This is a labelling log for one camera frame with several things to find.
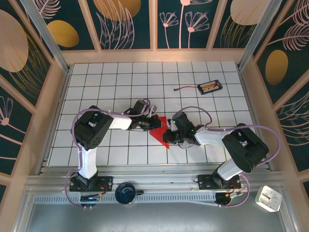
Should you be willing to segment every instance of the red object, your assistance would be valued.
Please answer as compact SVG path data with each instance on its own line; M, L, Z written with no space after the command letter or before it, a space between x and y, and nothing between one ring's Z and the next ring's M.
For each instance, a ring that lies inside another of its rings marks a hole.
M160 121L162 122L162 127L151 130L149 133L152 137L154 137L157 141L162 143L166 148L169 149L169 144L163 142L163 134L166 132L168 129L168 123L166 120L166 117L159 117L157 116Z

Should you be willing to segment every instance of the wall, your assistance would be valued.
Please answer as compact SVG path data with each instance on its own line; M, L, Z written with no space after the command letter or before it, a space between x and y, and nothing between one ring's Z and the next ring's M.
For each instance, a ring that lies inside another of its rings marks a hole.
M268 2L55 0L37 8L69 64L238 62Z
M244 74L259 123L281 137L273 165L283 172L297 218L308 231L309 2L287 0L280 8ZM276 139L264 136L274 152Z
M14 0L0 3L0 225L9 231L33 174L63 72Z

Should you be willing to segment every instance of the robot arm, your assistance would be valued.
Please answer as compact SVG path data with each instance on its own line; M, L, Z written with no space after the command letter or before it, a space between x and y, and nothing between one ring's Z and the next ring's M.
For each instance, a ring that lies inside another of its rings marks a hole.
M228 150L231 159L212 174L214 183L220 188L227 185L235 175L241 172L250 173L268 153L266 144L249 128L225 132L207 129L203 125L195 127L183 112L175 114L170 122L176 130L169 129L163 134L163 141L166 143L186 141L194 145L218 145Z

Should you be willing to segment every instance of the red wire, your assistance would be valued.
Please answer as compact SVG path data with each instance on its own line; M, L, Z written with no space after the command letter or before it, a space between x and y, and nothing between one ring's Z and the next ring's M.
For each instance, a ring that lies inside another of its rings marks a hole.
M182 88L197 88L197 87L196 86L184 86L184 87L181 87L181 88L175 88L174 91L181 90Z

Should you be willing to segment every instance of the black mounting bracket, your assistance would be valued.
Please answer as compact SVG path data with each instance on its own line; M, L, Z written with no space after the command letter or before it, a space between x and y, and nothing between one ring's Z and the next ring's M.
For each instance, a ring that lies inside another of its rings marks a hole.
M199 190L215 190L215 189L240 189L241 188L241 183L239 179L239 175L236 175L232 177L229 181L228 184L220 187L217 185L214 180L213 180L213 175L212 174L202 174L197 176L197 183Z

